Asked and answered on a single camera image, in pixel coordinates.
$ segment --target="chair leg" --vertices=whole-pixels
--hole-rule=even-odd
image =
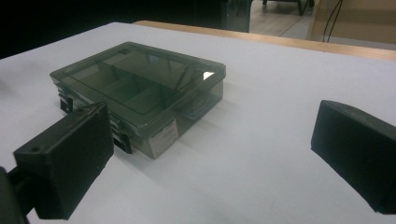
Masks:
[[[303,6],[301,5],[301,0],[297,0],[298,4],[298,11],[300,13],[300,16],[303,16]]]

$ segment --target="plastic box compartment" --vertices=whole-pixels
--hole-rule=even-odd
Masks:
[[[117,146],[155,159],[223,94],[225,65],[126,42],[50,74],[61,109],[106,102]]]

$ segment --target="cable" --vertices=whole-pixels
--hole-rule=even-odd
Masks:
[[[338,17],[338,13],[340,12],[340,8],[341,8],[340,5],[341,5],[342,2],[343,2],[343,0],[339,0],[337,5],[335,5],[335,8],[332,10],[332,14],[334,14],[335,10],[338,8],[337,17]],[[326,22],[326,26],[325,26],[324,31],[323,31],[323,40],[322,40],[322,42],[326,42],[326,37],[325,37],[326,36],[326,31],[327,31],[327,27],[329,26],[329,22],[332,19],[332,14],[330,14],[330,17],[329,17],[329,19]]]
[[[341,6],[343,5],[343,2],[344,2],[344,0],[340,0],[340,1],[341,1],[341,4],[340,4],[340,7],[338,8],[337,15],[335,15],[334,22],[332,23],[332,29],[334,28],[335,22],[337,21],[337,18],[338,18],[338,14],[340,14]],[[330,36],[332,35],[332,29],[330,30],[329,37],[327,37],[327,43],[329,43]]]

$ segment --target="tinted plastic lid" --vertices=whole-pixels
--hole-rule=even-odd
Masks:
[[[160,119],[202,85],[225,78],[225,65],[126,42],[50,74],[137,128]]]

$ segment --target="white sticker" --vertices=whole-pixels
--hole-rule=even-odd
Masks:
[[[163,127],[157,134],[148,139],[154,158],[159,157],[178,139],[176,120]]]

